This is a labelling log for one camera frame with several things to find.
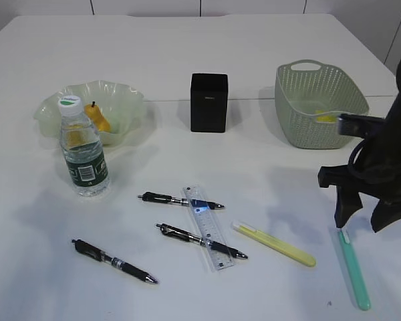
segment basket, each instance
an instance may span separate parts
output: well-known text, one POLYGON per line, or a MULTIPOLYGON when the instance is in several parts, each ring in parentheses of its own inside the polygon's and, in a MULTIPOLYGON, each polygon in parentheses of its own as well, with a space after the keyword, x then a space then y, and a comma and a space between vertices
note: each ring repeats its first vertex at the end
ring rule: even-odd
POLYGON ((335 149, 352 137, 338 134, 340 114, 368 113, 368 104, 354 81, 340 68, 315 60, 299 60, 278 67, 276 113, 288 141, 299 148, 335 149), (316 70, 295 70, 297 64, 316 70))

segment clear plastic ruler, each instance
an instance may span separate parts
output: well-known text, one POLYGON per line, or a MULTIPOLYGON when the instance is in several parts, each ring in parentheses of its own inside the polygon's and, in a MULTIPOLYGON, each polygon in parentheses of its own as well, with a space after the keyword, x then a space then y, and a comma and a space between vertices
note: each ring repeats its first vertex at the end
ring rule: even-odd
POLYGON ((197 186, 185 187, 183 193, 188 201, 188 206, 193 214, 194 220, 198 225, 202 240, 205 242, 209 257, 216 270, 222 270, 234 265, 230 253, 225 254, 213 251, 209 246, 211 241, 216 241, 226 245, 222 236, 215 214, 209 209, 208 203, 197 186))

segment yellow highlighter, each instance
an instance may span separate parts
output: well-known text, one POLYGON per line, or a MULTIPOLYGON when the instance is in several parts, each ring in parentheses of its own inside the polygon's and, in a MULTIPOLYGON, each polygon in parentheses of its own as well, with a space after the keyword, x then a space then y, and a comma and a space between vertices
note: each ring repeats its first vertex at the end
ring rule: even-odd
POLYGON ((276 237, 240 222, 233 222, 232 226, 235 231, 238 231, 243 235, 250 237, 251 239, 271 247, 275 251, 278 251, 279 253, 282 253, 283 255, 286 255, 287 257, 290 257, 291 259, 294 259, 306 266, 313 267, 316 265, 315 258, 312 255, 301 251, 300 249, 297 249, 291 244, 281 241, 276 237))

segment black box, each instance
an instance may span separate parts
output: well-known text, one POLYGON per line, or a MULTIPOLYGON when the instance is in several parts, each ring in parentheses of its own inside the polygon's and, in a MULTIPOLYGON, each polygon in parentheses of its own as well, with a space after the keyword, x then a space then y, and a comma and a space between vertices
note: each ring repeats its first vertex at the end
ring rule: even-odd
POLYGON ((192 132, 225 132, 228 91, 227 75, 192 75, 190 88, 192 132))

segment bottle cap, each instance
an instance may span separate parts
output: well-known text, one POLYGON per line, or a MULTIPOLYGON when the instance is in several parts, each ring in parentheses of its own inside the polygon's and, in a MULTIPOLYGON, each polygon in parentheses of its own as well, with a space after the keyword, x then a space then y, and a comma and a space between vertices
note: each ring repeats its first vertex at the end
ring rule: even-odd
POLYGON ((76 116, 83 112, 82 100, 78 96, 64 96, 59 100, 58 106, 64 117, 76 116))

